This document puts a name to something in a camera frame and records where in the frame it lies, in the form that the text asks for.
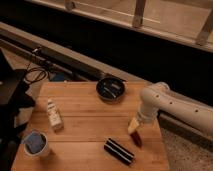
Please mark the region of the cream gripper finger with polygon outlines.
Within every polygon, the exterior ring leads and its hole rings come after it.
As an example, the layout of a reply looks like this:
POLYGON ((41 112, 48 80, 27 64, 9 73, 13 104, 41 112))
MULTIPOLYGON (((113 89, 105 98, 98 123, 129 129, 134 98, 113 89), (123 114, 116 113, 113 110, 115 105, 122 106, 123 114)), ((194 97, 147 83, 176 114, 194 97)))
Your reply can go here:
POLYGON ((129 134, 134 133, 139 126, 140 126, 139 121, 137 120, 136 117, 133 117, 128 126, 128 133, 129 134))

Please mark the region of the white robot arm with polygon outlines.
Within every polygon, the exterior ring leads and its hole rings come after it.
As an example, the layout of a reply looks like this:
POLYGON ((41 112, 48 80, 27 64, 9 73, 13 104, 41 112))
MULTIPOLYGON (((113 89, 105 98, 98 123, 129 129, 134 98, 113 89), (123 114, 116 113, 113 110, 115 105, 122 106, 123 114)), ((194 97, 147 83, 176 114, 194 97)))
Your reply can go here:
POLYGON ((158 82, 140 92, 141 104, 132 118, 128 133, 133 134, 142 124, 151 123, 159 110, 172 114, 196 129, 213 136, 213 107, 185 101, 171 94, 169 86, 158 82))

